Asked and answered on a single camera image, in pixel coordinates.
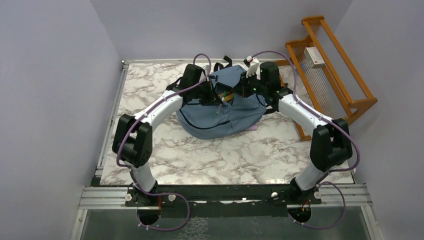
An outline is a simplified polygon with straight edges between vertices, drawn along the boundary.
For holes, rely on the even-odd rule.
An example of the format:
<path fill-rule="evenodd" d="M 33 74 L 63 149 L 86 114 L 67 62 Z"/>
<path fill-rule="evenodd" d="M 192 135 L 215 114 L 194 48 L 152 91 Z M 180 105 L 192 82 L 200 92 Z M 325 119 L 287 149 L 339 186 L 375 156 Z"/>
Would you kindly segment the yellow orange highlighter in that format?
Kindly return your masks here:
<path fill-rule="evenodd" d="M 235 96 L 236 96 L 236 93 L 231 93 L 231 94 L 227 95 L 227 96 L 223 99 L 223 101 L 224 101 L 224 102 L 230 102 L 230 101 L 232 101 L 232 100 L 235 98 Z"/>

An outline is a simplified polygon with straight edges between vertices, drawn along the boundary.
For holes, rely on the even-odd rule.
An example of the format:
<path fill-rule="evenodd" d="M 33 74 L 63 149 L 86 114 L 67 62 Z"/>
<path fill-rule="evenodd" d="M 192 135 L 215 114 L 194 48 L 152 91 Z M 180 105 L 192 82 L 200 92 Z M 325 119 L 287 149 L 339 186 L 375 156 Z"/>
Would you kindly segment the blue student backpack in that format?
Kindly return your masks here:
<path fill-rule="evenodd" d="M 223 66 L 216 63 L 209 79 L 218 96 L 224 91 L 227 91 L 228 96 L 232 94 L 231 87 L 239 82 L 241 73 L 245 71 L 241 65 Z M 219 115 L 216 115 L 218 107 L 219 105 L 187 104 L 176 115 L 190 135 L 211 140 L 246 131 L 256 125 L 262 116 L 273 112 L 267 109 L 264 97 L 256 94 L 249 97 L 236 94 L 233 100 L 223 103 Z"/>

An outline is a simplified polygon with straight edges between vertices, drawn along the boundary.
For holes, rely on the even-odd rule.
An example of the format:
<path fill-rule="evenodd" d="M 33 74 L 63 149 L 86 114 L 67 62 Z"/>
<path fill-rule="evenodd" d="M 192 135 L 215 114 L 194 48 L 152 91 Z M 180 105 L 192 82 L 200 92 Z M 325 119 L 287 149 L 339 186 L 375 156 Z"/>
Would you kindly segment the green marker pen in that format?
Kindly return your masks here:
<path fill-rule="evenodd" d="M 217 108 L 217 110 L 216 110 L 216 112 L 215 112 L 215 115 L 216 115 L 216 116 L 218 116 L 218 115 L 219 115 L 219 111 L 220 111 L 220 109 L 221 109 L 221 107 L 222 107 L 223 103 L 225 102 L 225 98 L 226 98 L 226 96 L 227 96 L 227 91 L 224 91 L 221 95 L 219 95 L 220 100 L 221 100 L 221 104 L 218 106 L 218 108 Z"/>

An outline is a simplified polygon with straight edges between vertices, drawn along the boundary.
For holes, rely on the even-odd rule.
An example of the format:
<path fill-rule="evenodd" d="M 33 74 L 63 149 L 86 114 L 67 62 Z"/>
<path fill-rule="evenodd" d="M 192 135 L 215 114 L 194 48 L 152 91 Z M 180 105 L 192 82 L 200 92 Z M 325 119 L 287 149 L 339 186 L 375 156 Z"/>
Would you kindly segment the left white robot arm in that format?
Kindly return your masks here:
<path fill-rule="evenodd" d="M 202 85 L 210 89 L 209 67 L 188 64 L 183 75 L 166 87 L 163 94 L 146 109 L 135 115 L 122 115 L 114 134 L 112 151 L 116 153 L 116 164 L 127 168 L 134 186 L 139 190 L 138 199 L 144 205 L 157 200 L 149 159 L 153 153 L 153 133 L 173 113 L 179 111 L 192 99 L 204 96 Z"/>

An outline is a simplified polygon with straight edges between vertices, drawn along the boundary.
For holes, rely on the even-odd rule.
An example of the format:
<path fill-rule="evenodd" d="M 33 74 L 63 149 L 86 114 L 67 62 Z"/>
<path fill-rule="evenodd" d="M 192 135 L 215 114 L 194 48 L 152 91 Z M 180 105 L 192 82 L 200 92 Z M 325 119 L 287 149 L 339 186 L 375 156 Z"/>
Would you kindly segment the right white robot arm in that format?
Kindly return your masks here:
<path fill-rule="evenodd" d="M 332 168 L 352 157 L 348 123 L 342 118 L 332 119 L 321 114 L 301 100 L 293 90 L 282 86 L 275 62 L 259 63 L 252 58 L 245 60 L 244 64 L 248 69 L 240 75 L 235 92 L 244 98 L 262 96 L 267 107 L 290 117 L 311 135 L 310 163 L 291 180 L 287 191 L 289 199 L 300 204 Z"/>

